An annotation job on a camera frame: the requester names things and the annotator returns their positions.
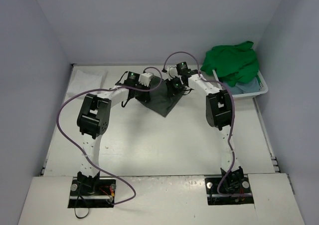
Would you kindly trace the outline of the grey t shirt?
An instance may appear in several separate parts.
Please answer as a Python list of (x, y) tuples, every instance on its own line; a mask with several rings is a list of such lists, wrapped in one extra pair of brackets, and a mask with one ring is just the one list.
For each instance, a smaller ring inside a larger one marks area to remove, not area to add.
[(182, 91), (173, 95), (173, 93), (168, 90), (166, 83), (162, 81), (158, 89), (150, 92), (150, 101), (142, 101), (141, 103), (161, 116), (166, 117), (182, 95)]

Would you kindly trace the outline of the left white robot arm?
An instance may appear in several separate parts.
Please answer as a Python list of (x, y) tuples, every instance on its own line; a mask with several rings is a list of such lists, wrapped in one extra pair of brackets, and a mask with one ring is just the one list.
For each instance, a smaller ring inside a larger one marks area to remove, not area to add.
[(150, 101), (149, 90), (153, 77), (150, 72), (138, 74), (129, 71), (127, 79), (123, 83), (117, 82), (110, 91), (99, 95), (85, 95), (77, 118), (77, 126), (82, 135), (82, 149), (85, 152), (77, 173), (77, 181), (84, 191), (82, 194), (93, 195), (100, 188), (100, 171), (97, 169), (100, 143), (109, 126), (111, 108), (117, 104), (124, 107), (133, 98)]

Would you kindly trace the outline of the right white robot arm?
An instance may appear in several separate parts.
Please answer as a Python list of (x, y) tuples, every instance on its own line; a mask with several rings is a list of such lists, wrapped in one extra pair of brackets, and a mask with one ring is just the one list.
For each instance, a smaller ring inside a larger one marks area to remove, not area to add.
[(198, 70), (188, 68), (186, 62), (164, 68), (162, 72), (167, 75), (170, 93), (180, 92), (187, 87), (205, 98), (206, 121), (210, 127), (218, 130), (217, 141), (221, 146), (221, 179), (217, 192), (225, 196), (238, 195), (244, 173), (232, 145), (235, 112), (232, 95), (204, 79)]

